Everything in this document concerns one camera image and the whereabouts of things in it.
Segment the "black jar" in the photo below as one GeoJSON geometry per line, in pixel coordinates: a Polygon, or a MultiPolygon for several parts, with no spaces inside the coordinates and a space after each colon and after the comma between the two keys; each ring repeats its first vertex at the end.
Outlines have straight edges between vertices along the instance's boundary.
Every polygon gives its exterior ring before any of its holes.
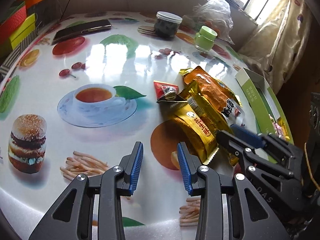
{"type": "Polygon", "coordinates": [[[157,22],[154,31],[157,36],[172,39],[176,35],[182,18],[168,12],[157,12],[157,22]]]}

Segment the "black phone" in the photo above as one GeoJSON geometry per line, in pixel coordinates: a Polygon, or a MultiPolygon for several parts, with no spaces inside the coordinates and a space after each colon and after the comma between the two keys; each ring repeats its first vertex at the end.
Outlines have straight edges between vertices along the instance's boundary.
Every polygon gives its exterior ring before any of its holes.
{"type": "Polygon", "coordinates": [[[52,44],[55,44],[60,41],[68,40],[76,36],[101,32],[111,29],[111,23],[108,20],[99,20],[88,23],[81,23],[75,26],[71,26],[65,29],[62,29],[56,33],[53,38],[52,44]]]}

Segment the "hamburger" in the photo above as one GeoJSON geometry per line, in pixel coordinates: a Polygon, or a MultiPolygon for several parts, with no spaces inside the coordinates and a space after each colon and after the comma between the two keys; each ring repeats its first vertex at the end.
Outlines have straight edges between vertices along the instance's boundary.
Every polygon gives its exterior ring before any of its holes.
{"type": "Polygon", "coordinates": [[[24,114],[13,123],[8,145],[12,165],[24,173],[36,173],[41,169],[45,153],[47,123],[36,114],[24,114]]]}

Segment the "green jar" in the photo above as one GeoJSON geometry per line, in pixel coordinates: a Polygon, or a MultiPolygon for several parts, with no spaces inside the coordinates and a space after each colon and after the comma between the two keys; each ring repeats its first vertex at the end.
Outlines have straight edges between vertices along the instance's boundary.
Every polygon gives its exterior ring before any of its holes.
{"type": "Polygon", "coordinates": [[[217,35],[214,30],[207,26],[202,26],[200,31],[196,33],[195,47],[202,52],[208,53],[209,50],[212,49],[217,35]]]}

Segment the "yellow box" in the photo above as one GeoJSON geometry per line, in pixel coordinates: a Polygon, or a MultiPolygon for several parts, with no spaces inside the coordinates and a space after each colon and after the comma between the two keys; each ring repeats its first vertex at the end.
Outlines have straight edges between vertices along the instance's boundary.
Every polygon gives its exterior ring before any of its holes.
{"type": "Polygon", "coordinates": [[[36,28],[36,17],[32,14],[16,29],[10,37],[0,45],[0,57],[10,54],[19,43],[36,28]]]}

